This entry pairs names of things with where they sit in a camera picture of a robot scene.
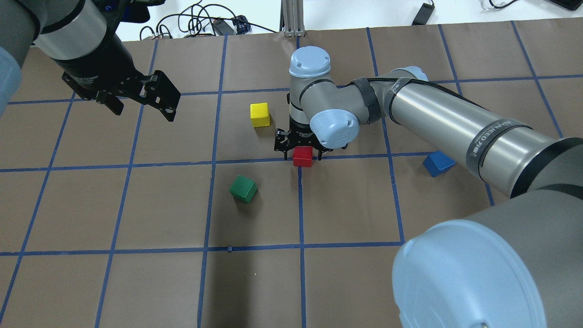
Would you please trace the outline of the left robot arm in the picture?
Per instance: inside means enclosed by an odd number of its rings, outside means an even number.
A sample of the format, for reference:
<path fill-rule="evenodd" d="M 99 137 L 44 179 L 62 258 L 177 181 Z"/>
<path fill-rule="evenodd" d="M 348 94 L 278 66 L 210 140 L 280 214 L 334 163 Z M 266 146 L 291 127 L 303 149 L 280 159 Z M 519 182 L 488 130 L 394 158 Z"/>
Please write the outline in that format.
<path fill-rule="evenodd" d="M 148 21 L 148 8 L 162 0 L 3 0 L 1 14 L 1 110 L 20 87 L 32 45 L 63 70 L 62 80 L 81 99 L 115 115 L 121 97 L 156 108 L 174 121 L 181 93 L 160 70 L 137 70 L 116 34 L 119 23 Z"/>

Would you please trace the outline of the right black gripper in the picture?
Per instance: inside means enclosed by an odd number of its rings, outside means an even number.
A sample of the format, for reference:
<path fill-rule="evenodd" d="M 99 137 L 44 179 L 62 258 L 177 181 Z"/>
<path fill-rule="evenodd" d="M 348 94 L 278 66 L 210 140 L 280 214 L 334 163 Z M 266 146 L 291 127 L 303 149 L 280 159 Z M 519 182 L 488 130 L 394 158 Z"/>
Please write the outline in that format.
<path fill-rule="evenodd" d="M 321 161 L 323 154 L 333 149 L 323 146 L 309 125 L 291 122 L 289 129 L 276 129 L 274 151 L 282 152 L 284 161 L 288 161 L 289 151 L 298 146 L 313 147 L 317 152 L 317 160 Z"/>

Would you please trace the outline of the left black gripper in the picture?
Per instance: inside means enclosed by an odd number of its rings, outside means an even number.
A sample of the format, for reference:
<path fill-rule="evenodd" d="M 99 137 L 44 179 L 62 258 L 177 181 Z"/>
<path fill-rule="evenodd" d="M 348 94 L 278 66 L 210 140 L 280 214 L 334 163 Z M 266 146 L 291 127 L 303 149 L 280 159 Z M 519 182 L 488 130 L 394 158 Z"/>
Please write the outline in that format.
<path fill-rule="evenodd" d="M 156 108 L 168 122 L 175 120 L 181 92 L 161 70 L 145 76 L 134 65 L 131 54 L 108 28 L 101 43 L 89 54 L 63 60 L 61 79 L 82 99 L 96 100 L 113 114 L 120 116 L 128 97 Z M 144 98 L 140 95 L 144 88 Z"/>

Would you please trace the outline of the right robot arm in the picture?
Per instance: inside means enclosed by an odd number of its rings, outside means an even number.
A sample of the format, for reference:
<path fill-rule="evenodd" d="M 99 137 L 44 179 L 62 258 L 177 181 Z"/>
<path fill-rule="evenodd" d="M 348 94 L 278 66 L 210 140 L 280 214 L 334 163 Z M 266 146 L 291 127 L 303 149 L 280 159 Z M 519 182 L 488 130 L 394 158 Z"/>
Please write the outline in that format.
<path fill-rule="evenodd" d="M 437 148 L 433 177 L 455 164 L 509 197 L 429 228 L 404 243 L 392 289 L 404 328 L 582 326 L 583 142 L 553 139 L 428 81 L 415 66 L 330 79 L 329 54 L 303 46 L 290 57 L 290 129 L 275 151 L 346 148 L 381 118 Z"/>

